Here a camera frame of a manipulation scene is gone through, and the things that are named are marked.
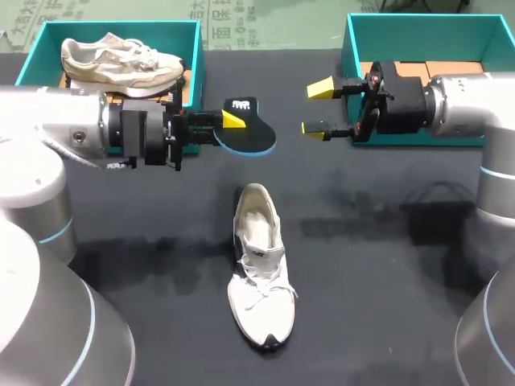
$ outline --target dirty white sneaker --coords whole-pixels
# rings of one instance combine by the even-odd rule
[[[61,61],[72,80],[71,88],[120,92],[135,98],[168,90],[185,67],[178,56],[111,33],[95,43],[66,39],[61,45]]]
[[[237,263],[228,287],[231,310],[252,343],[277,349],[293,328],[297,294],[288,281],[279,216],[262,185],[245,187],[233,226]]]

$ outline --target black mat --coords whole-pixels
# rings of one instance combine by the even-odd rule
[[[134,385],[459,384],[455,328],[481,287],[469,263],[488,276],[491,255],[513,250],[473,215],[480,152],[303,138],[300,122],[340,118],[305,89],[338,57],[206,53],[205,108],[256,96],[277,134],[268,156],[205,146],[180,173],[67,163],[81,275],[134,333]],[[299,293],[290,342],[274,355],[248,346],[227,299],[233,190],[250,182],[274,199]]]

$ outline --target shoe tongue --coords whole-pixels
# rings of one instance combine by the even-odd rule
[[[266,276],[275,271],[284,256],[284,247],[260,248],[243,237],[245,252],[251,264]]]
[[[123,47],[126,44],[126,41],[115,34],[108,32],[105,36],[100,40],[101,43],[106,44],[110,47],[119,46]]]

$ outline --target shoe toe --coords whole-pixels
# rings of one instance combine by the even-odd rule
[[[247,310],[248,298],[238,296],[241,289],[229,285],[234,318],[243,334],[265,349],[276,349],[288,338],[295,318],[295,303],[289,293],[276,293]]]

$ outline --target teal box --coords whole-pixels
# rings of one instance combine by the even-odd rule
[[[481,62],[486,72],[515,72],[515,40],[500,14],[349,14],[341,53],[341,75],[362,77],[360,62],[452,60]],[[361,96],[348,98],[356,122]],[[482,146],[483,138],[380,135],[357,146]]]
[[[46,22],[39,31],[16,85],[57,87],[63,75],[61,43],[66,38],[93,43],[107,32],[123,39],[139,39],[159,52],[183,58],[187,68],[192,70],[189,101],[183,101],[183,107],[191,111],[202,109],[205,65],[200,22],[197,20]],[[186,149],[186,153],[197,152],[198,146],[189,145]]]

